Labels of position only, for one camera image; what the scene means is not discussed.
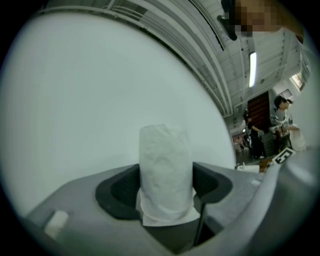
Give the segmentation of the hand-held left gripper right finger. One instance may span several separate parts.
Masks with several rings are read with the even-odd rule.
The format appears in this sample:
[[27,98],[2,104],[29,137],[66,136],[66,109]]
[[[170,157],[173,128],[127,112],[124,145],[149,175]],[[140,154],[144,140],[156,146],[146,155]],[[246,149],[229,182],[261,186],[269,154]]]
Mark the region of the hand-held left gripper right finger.
[[240,171],[203,162],[193,163],[193,188],[204,222],[224,229],[247,207],[263,181],[263,173]]

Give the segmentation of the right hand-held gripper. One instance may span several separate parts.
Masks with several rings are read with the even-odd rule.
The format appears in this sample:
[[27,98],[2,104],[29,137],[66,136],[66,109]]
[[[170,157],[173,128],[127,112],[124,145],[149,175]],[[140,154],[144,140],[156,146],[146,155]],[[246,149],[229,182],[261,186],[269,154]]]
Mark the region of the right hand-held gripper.
[[294,155],[296,152],[291,149],[286,147],[285,149],[283,149],[280,153],[278,153],[276,156],[274,156],[271,160],[271,162],[269,162],[267,164],[267,167],[271,167],[274,165],[281,165],[283,164],[290,156]]

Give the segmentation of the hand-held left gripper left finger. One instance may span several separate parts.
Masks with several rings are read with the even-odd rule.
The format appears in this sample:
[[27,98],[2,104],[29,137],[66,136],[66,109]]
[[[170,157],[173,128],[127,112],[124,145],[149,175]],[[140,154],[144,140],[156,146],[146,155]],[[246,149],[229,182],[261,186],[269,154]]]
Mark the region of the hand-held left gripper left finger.
[[150,248],[136,210],[139,165],[78,178],[60,187],[24,219],[47,248]]

